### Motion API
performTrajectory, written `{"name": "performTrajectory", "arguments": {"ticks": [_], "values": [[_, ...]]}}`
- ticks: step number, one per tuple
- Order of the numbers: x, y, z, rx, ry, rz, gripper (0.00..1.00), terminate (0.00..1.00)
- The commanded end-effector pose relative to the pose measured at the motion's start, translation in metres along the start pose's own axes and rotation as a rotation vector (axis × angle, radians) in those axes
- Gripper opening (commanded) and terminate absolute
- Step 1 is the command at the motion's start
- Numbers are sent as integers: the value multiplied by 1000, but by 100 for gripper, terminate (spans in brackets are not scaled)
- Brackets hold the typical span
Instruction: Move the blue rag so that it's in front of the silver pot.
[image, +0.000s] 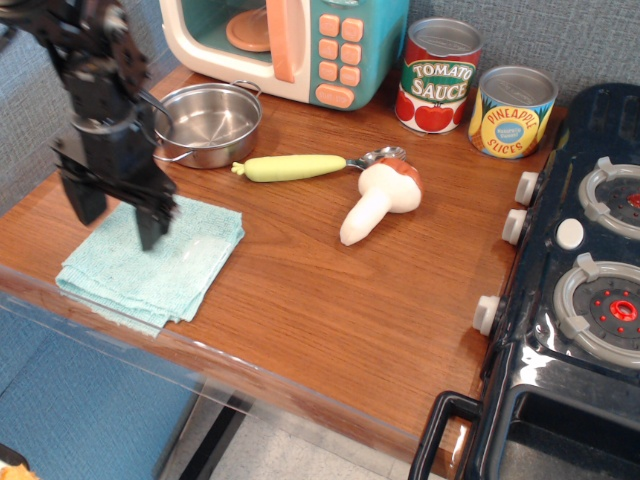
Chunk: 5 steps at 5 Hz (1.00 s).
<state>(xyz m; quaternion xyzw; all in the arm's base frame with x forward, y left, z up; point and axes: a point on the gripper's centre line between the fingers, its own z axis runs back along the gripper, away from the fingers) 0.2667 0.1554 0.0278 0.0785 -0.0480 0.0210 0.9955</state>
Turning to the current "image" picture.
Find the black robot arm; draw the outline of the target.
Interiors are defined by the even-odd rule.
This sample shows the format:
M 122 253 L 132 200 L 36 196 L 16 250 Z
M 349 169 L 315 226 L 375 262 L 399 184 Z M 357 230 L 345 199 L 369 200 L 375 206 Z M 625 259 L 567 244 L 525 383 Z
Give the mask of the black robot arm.
M 43 46 L 72 103 L 75 132 L 53 150 L 77 218 L 93 223 L 113 197 L 135 209 L 141 247 L 168 233 L 175 183 L 158 167 L 147 57 L 118 1 L 4 1 L 1 22 Z

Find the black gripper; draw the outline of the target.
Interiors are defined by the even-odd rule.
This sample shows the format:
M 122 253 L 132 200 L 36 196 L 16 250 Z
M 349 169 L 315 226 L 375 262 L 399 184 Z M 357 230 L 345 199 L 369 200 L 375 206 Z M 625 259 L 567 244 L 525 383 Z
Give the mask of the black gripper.
M 67 199 L 78 220 L 92 224 L 106 210 L 108 196 L 135 208 L 143 251 L 168 233 L 175 208 L 175 183 L 154 160 L 152 117 L 115 124 L 78 120 L 76 132 L 53 141 Z

